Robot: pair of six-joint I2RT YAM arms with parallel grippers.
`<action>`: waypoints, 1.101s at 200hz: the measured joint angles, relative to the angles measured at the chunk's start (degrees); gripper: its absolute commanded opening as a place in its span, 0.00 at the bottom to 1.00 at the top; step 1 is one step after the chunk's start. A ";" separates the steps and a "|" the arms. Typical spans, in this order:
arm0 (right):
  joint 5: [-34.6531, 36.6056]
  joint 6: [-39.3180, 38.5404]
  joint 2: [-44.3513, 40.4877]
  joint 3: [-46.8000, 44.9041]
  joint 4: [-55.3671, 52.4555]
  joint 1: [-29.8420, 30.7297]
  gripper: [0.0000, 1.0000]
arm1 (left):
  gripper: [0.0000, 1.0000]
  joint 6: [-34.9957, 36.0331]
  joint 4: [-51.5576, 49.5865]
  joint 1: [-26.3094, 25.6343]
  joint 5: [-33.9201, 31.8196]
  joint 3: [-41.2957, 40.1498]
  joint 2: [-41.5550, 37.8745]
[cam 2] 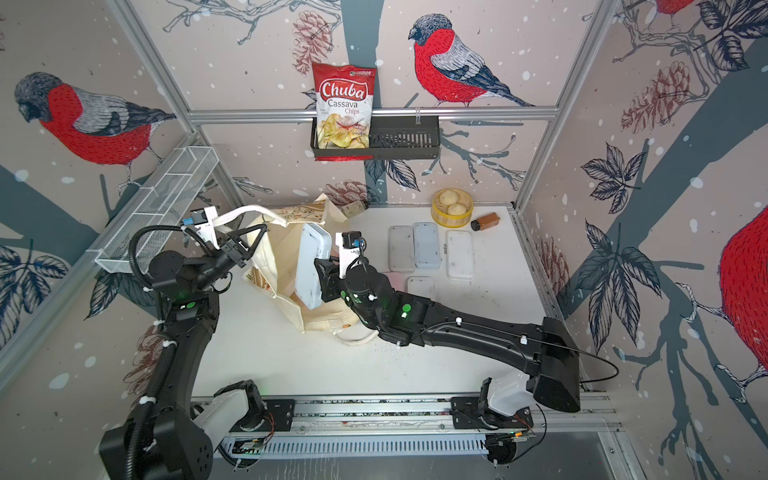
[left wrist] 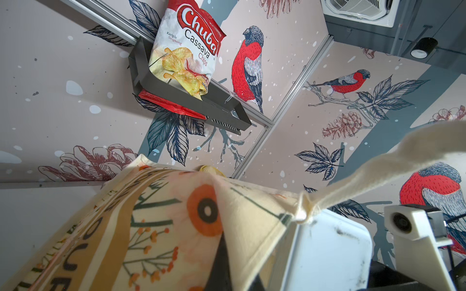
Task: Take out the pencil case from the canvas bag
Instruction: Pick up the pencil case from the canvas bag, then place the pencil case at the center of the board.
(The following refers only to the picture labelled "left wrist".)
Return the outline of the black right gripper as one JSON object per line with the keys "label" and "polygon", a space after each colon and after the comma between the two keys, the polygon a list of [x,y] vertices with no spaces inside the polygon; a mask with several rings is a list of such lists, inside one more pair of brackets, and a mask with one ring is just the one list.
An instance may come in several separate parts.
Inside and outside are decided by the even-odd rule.
{"label": "black right gripper", "polygon": [[[463,260],[449,272],[456,291],[466,289],[466,261]],[[368,279],[368,291],[432,291],[425,284],[415,281],[386,265],[372,261]]]}

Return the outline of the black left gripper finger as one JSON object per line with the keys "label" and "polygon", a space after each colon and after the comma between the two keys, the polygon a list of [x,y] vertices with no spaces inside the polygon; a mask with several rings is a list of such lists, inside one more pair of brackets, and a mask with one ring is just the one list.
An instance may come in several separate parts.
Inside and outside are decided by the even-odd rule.
{"label": "black left gripper finger", "polygon": [[226,246],[225,235],[221,236],[214,264],[208,282],[204,288],[205,291],[232,291],[228,249]]}

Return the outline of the cream canvas tote bag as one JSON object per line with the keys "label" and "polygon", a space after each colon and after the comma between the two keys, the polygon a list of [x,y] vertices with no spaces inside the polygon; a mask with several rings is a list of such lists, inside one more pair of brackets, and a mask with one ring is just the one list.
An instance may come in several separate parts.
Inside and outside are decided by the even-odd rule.
{"label": "cream canvas tote bag", "polygon": [[108,181],[4,285],[6,291],[206,289],[221,241],[228,277],[245,291],[291,223],[466,149],[466,124],[446,121],[407,135],[391,153],[313,193],[274,190],[182,171],[138,156]]}

